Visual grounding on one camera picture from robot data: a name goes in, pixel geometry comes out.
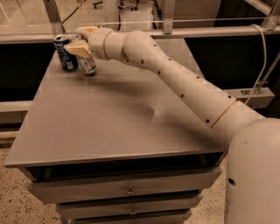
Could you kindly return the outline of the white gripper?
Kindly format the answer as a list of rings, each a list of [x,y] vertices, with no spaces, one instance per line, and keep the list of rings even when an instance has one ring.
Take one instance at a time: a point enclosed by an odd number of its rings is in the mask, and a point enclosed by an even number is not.
[[[105,53],[105,41],[107,36],[113,31],[112,29],[105,27],[98,28],[97,26],[86,26],[78,27],[75,31],[82,35],[84,39],[88,39],[88,41],[78,39],[64,45],[64,48],[68,53],[82,58],[89,58],[92,52],[97,59],[109,59]]]

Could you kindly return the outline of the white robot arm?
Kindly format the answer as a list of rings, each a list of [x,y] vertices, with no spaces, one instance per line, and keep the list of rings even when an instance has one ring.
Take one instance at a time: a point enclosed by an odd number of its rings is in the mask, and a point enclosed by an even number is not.
[[[148,69],[228,147],[225,224],[280,224],[280,120],[266,118],[167,56],[143,31],[80,27],[74,55]]]

